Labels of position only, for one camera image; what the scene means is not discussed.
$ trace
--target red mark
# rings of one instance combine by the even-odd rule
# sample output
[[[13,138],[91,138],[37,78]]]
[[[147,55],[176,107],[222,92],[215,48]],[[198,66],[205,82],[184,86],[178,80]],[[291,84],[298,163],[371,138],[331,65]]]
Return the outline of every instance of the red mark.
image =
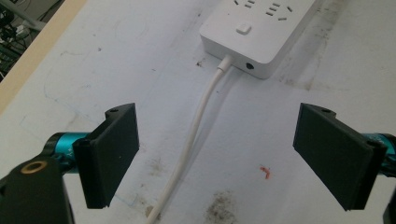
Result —
[[[270,175],[271,175],[271,171],[269,168],[266,168],[265,166],[261,166],[260,170],[262,170],[263,172],[265,172],[265,179],[269,179]]]

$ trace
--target power outlet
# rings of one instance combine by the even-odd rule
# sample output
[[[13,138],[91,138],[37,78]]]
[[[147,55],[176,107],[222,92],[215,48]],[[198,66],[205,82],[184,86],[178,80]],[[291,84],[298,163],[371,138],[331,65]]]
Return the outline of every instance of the power outlet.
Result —
[[[322,0],[223,0],[200,29],[205,51],[268,78],[296,42]]]

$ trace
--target white cable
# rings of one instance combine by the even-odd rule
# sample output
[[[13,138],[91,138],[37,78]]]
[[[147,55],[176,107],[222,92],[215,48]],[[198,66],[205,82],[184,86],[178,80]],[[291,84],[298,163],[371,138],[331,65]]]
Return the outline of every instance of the white cable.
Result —
[[[163,210],[163,206],[168,201],[169,196],[171,195],[172,191],[174,190],[174,188],[177,184],[177,181],[180,179],[181,174],[183,174],[183,171],[186,168],[187,162],[189,161],[191,150],[192,150],[192,144],[194,143],[196,134],[198,132],[198,127],[201,122],[202,115],[204,114],[210,94],[212,93],[213,89],[215,89],[216,85],[218,84],[218,82],[222,78],[222,76],[231,67],[232,63],[233,63],[233,57],[231,57],[230,55],[227,54],[224,57],[224,59],[221,61],[221,63],[219,64],[218,70],[217,70],[215,76],[210,81],[209,85],[206,87],[204,95],[201,98],[201,103],[198,106],[198,109],[195,114],[195,118],[194,118],[192,125],[190,127],[187,141],[184,145],[183,151],[181,152],[180,158],[178,159],[177,166],[175,167],[175,170],[172,173],[171,178],[169,179],[168,183],[166,184],[166,187],[163,190],[163,193],[162,193],[159,201],[157,202],[155,207],[152,209],[152,211],[148,215],[146,224],[154,223],[158,214],[160,214],[160,212]]]

